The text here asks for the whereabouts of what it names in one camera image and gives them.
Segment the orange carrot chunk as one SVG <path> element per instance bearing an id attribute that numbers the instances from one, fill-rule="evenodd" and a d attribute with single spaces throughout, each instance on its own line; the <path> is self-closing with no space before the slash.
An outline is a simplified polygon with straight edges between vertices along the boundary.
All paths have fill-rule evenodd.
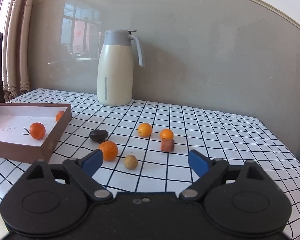
<path id="1" fill-rule="evenodd" d="M 64 111 L 59 111 L 55 116 L 55 120 L 58 122 L 61 119 L 61 117 L 63 116 L 63 114 L 64 114 Z"/>

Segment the large orange tangerine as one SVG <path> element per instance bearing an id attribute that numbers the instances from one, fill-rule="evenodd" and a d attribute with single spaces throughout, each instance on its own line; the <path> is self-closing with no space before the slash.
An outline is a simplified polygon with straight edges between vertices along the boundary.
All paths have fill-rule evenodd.
<path id="1" fill-rule="evenodd" d="M 102 142 L 99 145 L 99 149 L 102 151 L 103 159 L 105 161 L 113 161 L 119 152 L 117 144 L 112 141 Z"/>

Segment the dark wrinkled fruit elongated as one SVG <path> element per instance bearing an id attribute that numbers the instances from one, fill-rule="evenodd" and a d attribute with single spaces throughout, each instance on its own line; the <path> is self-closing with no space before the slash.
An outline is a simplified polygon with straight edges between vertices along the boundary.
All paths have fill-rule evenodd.
<path id="1" fill-rule="evenodd" d="M 95 129 L 89 133 L 89 138 L 92 141 L 101 144 L 102 142 L 106 141 L 108 135 L 108 132 L 104 129 Z"/>

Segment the tan longan fruit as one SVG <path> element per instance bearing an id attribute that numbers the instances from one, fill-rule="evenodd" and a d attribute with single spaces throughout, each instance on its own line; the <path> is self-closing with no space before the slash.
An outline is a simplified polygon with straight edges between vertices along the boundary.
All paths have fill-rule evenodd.
<path id="1" fill-rule="evenodd" d="M 138 160 L 134 155 L 127 155 L 123 163 L 125 168 L 128 170 L 134 170 L 138 166 Z"/>

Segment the brownish carrot chunk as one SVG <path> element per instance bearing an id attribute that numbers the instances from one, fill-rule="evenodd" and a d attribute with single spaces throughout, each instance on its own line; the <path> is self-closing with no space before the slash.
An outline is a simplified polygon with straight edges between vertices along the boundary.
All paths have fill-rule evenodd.
<path id="1" fill-rule="evenodd" d="M 161 140 L 161 152 L 171 153 L 174 151 L 174 139 Z"/>

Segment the small kumquat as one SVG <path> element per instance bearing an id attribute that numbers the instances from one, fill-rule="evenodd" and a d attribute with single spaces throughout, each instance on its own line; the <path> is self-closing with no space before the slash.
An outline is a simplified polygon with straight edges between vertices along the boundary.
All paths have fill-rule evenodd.
<path id="1" fill-rule="evenodd" d="M 161 139 L 173 139 L 174 134 L 173 134 L 172 130 L 165 128 L 160 132 L 160 138 Z"/>
<path id="2" fill-rule="evenodd" d="M 137 133 L 140 137 L 149 137 L 152 133 L 152 126 L 148 123 L 142 123 L 138 126 Z"/>

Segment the brown cardboard box tray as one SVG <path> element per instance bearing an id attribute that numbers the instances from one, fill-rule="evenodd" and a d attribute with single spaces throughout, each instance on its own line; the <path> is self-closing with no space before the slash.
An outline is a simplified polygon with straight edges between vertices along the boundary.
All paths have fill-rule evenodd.
<path id="1" fill-rule="evenodd" d="M 57 122 L 59 111 L 64 114 Z M 69 103 L 0 103 L 0 157 L 29 164 L 49 161 L 71 118 Z M 45 126 L 41 140 L 30 136 L 35 122 Z"/>

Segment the checkered white tablecloth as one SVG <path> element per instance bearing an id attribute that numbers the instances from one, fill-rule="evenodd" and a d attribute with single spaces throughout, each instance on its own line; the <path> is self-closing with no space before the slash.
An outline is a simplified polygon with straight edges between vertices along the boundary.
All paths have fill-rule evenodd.
<path id="1" fill-rule="evenodd" d="M 187 154 L 195 149 L 210 158 L 231 164 L 257 161 L 281 187 L 292 203 L 285 232 L 300 239 L 300 162 L 257 118 L 187 106 L 133 100 L 126 106 L 102 106 L 93 94 L 36 89 L 17 97 L 15 102 L 69 103 L 72 119 L 59 140 L 51 162 L 67 157 L 83 157 L 98 147 L 89 139 L 94 128 L 105 129 L 118 146 L 114 161 L 104 162 L 95 179 L 112 193 L 119 191 L 173 191 L 180 193 L 197 175 L 189 168 Z M 140 137 L 138 126 L 152 126 L 149 137 Z M 160 132 L 174 134 L 174 151 L 161 152 Z M 138 166 L 124 166 L 134 155 Z"/>

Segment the beige lace curtain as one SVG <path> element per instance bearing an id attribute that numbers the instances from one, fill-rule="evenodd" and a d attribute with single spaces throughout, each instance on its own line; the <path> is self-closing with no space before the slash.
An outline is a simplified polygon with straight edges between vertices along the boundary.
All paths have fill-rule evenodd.
<path id="1" fill-rule="evenodd" d="M 2 84 L 5 101 L 31 90 L 28 41 L 34 0 L 10 0 L 2 42 Z"/>

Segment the cream thermos jug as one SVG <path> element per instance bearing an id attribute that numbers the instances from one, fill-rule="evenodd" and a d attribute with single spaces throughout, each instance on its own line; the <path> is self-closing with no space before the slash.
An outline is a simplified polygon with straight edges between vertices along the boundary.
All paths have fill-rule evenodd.
<path id="1" fill-rule="evenodd" d="M 98 61 L 97 98 L 106 106 L 123 106 L 132 99 L 135 42 L 139 66 L 145 66 L 142 46 L 135 30 L 108 30 Z"/>

